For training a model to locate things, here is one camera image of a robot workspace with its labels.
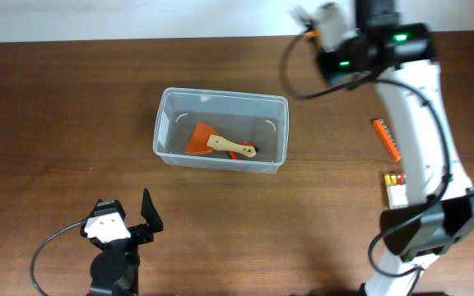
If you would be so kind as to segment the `orange screwdriver bit holder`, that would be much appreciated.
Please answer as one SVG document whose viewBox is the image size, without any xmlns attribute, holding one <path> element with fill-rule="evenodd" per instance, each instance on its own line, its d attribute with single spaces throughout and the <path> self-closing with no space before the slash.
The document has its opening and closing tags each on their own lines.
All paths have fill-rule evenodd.
<svg viewBox="0 0 474 296">
<path fill-rule="evenodd" d="M 383 119 L 376 118 L 373 119 L 371 123 L 393 161 L 400 161 L 402 157 Z"/>
</svg>

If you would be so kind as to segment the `orange scraper wooden handle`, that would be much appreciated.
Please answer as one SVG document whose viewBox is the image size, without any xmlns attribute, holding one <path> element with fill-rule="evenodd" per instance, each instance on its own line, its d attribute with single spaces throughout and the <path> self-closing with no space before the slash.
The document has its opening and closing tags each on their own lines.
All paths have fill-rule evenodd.
<svg viewBox="0 0 474 296">
<path fill-rule="evenodd" d="M 220 136 L 218 132 L 204 122 L 198 122 L 193 129 L 185 153 L 187 155 L 208 155 L 213 151 L 234 151 L 245 157 L 253 158 L 257 152 L 252 146 L 242 146 Z"/>
</svg>

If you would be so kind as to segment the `red handled cutting pliers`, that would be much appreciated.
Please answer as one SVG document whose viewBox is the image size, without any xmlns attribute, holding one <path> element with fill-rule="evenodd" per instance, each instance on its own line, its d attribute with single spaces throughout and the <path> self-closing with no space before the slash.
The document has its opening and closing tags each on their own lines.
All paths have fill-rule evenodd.
<svg viewBox="0 0 474 296">
<path fill-rule="evenodd" d="M 255 149 L 256 152 L 259 152 L 259 148 L 256 145 L 254 145 L 253 143 L 240 142 L 240 145 L 242 145 L 242 146 L 252 146 Z M 228 155 L 232 160 L 235 160 L 235 161 L 241 160 L 241 156 L 242 156 L 242 154 L 235 153 L 234 151 L 229 151 Z M 246 164 L 238 163 L 237 166 L 244 169 L 246 167 Z"/>
</svg>

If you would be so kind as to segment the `small screwdriver set case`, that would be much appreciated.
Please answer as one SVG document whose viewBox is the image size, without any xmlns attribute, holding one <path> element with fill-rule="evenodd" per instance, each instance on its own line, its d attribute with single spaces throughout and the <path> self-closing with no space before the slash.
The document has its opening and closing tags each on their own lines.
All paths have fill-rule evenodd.
<svg viewBox="0 0 474 296">
<path fill-rule="evenodd" d="M 405 175 L 402 173 L 388 173 L 383 176 L 391 210 L 408 207 Z"/>
</svg>

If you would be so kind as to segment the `orange black needle-nose pliers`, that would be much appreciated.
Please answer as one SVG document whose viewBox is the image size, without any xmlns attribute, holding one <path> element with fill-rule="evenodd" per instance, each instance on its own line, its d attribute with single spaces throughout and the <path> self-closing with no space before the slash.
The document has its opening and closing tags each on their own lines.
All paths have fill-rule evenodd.
<svg viewBox="0 0 474 296">
<path fill-rule="evenodd" d="M 317 30 L 307 30 L 306 32 L 304 32 L 303 36 L 304 39 L 308 41 L 315 41 L 319 39 L 320 34 Z"/>
</svg>

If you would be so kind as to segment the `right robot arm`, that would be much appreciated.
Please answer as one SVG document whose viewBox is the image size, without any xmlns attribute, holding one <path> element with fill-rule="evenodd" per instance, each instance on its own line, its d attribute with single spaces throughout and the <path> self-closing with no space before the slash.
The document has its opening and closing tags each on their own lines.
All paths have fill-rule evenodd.
<svg viewBox="0 0 474 296">
<path fill-rule="evenodd" d="M 434 41 L 423 23 L 404 25 L 391 1 L 355 3 L 349 27 L 333 2 L 314 15 L 317 63 L 331 90 L 372 82 L 402 157 L 405 199 L 380 216 L 383 256 L 362 295 L 409 295 L 425 270 L 474 230 L 474 187 L 444 111 Z"/>
</svg>

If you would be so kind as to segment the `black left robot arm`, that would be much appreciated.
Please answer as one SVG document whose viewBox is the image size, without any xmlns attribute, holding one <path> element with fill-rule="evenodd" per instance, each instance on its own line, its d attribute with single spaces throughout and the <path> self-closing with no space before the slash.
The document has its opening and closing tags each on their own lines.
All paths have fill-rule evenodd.
<svg viewBox="0 0 474 296">
<path fill-rule="evenodd" d="M 99 199 L 81 226 L 81 236 L 100 249 L 90 267 L 89 295 L 138 295 L 138 248 L 164 229 L 151 195 L 143 190 L 143 224 L 128 227 L 120 201 Z"/>
</svg>

